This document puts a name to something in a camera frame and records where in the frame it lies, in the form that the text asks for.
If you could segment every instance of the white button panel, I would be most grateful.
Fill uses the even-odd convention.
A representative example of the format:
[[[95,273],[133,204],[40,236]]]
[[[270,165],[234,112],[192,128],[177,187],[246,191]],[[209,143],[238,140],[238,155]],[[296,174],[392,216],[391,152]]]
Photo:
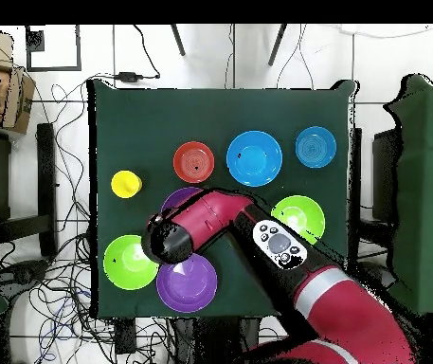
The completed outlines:
[[[253,241],[280,269],[296,268],[307,259],[307,249],[279,222],[259,221]]]

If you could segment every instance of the white floor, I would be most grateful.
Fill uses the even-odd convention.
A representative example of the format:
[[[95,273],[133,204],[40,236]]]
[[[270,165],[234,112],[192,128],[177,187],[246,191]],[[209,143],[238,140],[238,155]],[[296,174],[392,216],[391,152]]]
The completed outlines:
[[[154,65],[160,72],[160,80],[150,80],[137,84],[115,82],[116,87],[172,87],[172,88],[223,88],[225,71],[232,44],[228,38],[229,25],[179,25],[187,55],[181,57],[172,36],[170,26],[139,26],[144,32],[145,44]],[[34,54],[33,66],[72,65],[75,61],[74,26],[39,27],[45,31],[45,52]],[[9,33],[14,39],[14,61],[26,65],[26,38],[24,27],[1,26],[0,30]],[[236,26],[236,71],[232,60],[229,62],[227,87],[232,86],[235,73],[236,88],[275,87],[279,73],[294,51],[300,31],[299,24],[289,25],[275,63],[267,62],[275,41],[278,24],[238,24]],[[371,192],[371,141],[374,134],[394,127],[394,121],[383,104],[393,100],[400,89],[401,78],[409,73],[423,73],[433,81],[433,25],[358,25],[352,37],[343,33],[339,25],[315,25],[306,27],[301,52],[313,77],[315,89],[327,89],[336,81],[354,79],[359,81],[360,90],[356,96],[356,126],[363,129],[362,141],[362,205],[370,206]],[[135,71],[146,76],[154,72],[147,60],[140,35],[132,26],[81,26],[81,71],[77,72],[38,72],[30,73],[36,81],[39,94],[35,94],[32,105],[28,133],[13,145],[10,160],[10,207],[12,217],[26,216],[37,212],[37,157],[34,133],[38,123],[46,122],[45,111],[52,121],[60,111],[55,129],[82,113],[81,118],[67,125],[60,132],[60,142],[70,153],[82,162],[84,174],[81,177],[77,198],[88,209],[89,179],[88,125],[86,116],[86,90],[82,86],[68,97],[68,102],[56,102],[64,93],[72,91],[85,79],[95,74],[114,74],[120,71]],[[310,87],[311,80],[300,53],[293,58],[281,74],[279,87]],[[67,169],[73,177],[81,175],[81,165],[73,157],[66,157]],[[58,153],[58,166],[66,167]],[[71,189],[67,179],[58,172],[59,188],[58,218],[62,221],[71,206]],[[370,210],[362,209],[362,215],[370,217]],[[78,233],[86,231],[87,223],[76,222],[75,212],[71,221],[60,232],[60,244]],[[362,245],[361,253],[379,250],[379,247]],[[10,249],[0,247],[0,255]],[[37,237],[25,238],[16,242],[15,253],[7,261],[22,261],[39,257]],[[69,246],[59,256],[57,264],[66,264],[74,258],[74,247]],[[89,275],[83,275],[89,286]],[[46,292],[49,300],[59,297],[54,292]],[[49,315],[40,295],[31,294],[32,304],[40,312]],[[51,310],[56,312],[62,301]],[[11,321],[11,348],[15,360],[28,364],[40,356],[39,333],[49,331],[49,323],[37,312],[28,300],[28,294],[17,302]],[[138,325],[144,326],[144,319]],[[284,331],[275,318],[265,318],[262,328],[270,327],[279,335]],[[150,338],[152,330],[142,334]],[[261,331],[261,341],[271,340],[272,330]],[[78,341],[71,338],[59,340],[50,352],[56,356],[42,364],[66,364],[67,359],[79,347]],[[164,362],[165,350],[157,347],[155,362]],[[83,343],[77,353],[79,364],[111,364],[96,343]],[[118,361],[125,364],[127,356]],[[76,364],[74,359],[69,364]]]

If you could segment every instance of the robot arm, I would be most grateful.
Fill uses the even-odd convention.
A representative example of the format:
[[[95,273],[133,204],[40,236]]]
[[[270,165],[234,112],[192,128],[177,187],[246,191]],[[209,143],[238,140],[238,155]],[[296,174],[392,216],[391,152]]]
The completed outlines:
[[[250,197],[200,191],[177,209],[155,215],[142,247],[153,261],[177,264],[227,229],[250,260],[287,333],[299,330],[288,320],[297,310],[319,337],[284,355],[321,364],[410,364],[409,345],[393,315]]]
[[[227,229],[280,312],[294,309],[294,295],[309,272],[333,264],[250,197],[219,189],[200,191],[178,209],[155,215],[142,247],[155,262],[177,264]]]

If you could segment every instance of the black chair leg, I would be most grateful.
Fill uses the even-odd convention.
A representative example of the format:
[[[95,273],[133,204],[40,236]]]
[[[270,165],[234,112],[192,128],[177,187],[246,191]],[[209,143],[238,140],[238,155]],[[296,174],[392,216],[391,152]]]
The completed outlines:
[[[270,60],[268,61],[268,65],[273,65],[275,61],[275,56],[277,56],[277,52],[279,51],[281,38],[283,38],[283,32],[285,32],[287,28],[286,24],[280,24],[279,33],[277,34],[277,39],[275,40],[275,44],[273,45],[272,54],[270,55]]]
[[[182,46],[181,35],[179,35],[179,29],[177,29],[177,25],[171,24],[171,28],[172,28],[172,33],[174,34],[175,42],[177,43],[177,47],[179,47],[179,53],[181,53],[181,56],[186,56],[186,51]]]

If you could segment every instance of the purple bowl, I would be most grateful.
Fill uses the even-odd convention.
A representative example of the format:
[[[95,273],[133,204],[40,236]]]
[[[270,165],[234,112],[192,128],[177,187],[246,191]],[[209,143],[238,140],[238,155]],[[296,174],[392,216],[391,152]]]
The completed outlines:
[[[197,193],[199,190],[197,187],[183,187],[175,192],[173,192],[164,204],[162,204],[161,211],[167,208],[175,208],[181,205],[184,201],[186,201],[193,194]]]
[[[194,313],[211,303],[218,287],[216,270],[198,254],[180,264],[164,264],[157,275],[157,292],[169,308]]]

